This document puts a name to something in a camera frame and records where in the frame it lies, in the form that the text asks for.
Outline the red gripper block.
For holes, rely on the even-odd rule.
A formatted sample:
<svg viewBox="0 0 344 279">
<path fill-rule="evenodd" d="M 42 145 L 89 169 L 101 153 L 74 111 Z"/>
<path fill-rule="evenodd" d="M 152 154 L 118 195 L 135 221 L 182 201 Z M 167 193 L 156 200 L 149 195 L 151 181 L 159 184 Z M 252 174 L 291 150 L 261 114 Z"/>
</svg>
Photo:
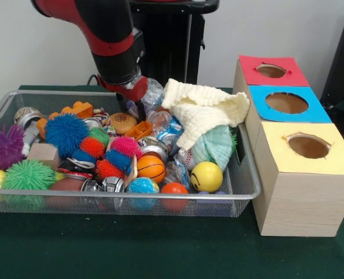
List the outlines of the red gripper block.
<svg viewBox="0 0 344 279">
<path fill-rule="evenodd" d="M 140 101 L 145 96 L 148 89 L 148 80 L 142 75 L 138 75 L 130 83 L 115 85 L 106 83 L 100 75 L 97 76 L 100 86 L 110 92 L 115 92 L 120 110 L 127 113 L 127 99 L 134 101 L 137 107 L 138 118 L 140 121 L 146 120 L 146 112 L 143 103 Z"/>
</svg>

